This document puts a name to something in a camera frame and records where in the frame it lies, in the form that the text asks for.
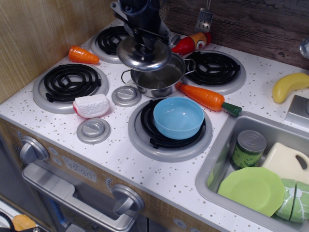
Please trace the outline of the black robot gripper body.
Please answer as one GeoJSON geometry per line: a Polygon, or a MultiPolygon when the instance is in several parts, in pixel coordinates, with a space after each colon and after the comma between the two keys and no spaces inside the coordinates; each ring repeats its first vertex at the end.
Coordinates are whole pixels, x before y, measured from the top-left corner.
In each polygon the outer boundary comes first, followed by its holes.
{"type": "Polygon", "coordinates": [[[159,1],[113,1],[110,8],[126,24],[127,31],[140,44],[151,49],[155,41],[168,44],[170,30],[159,16],[159,1]]]}

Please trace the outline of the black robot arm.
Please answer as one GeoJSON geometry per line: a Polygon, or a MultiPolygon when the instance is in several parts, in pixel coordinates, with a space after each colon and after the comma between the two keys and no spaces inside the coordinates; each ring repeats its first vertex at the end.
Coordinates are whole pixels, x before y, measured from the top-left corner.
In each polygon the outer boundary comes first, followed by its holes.
{"type": "Polygon", "coordinates": [[[156,42],[169,44],[170,30],[164,23],[165,0],[116,0],[110,4],[115,16],[124,21],[133,40],[152,50],[156,42]]]}

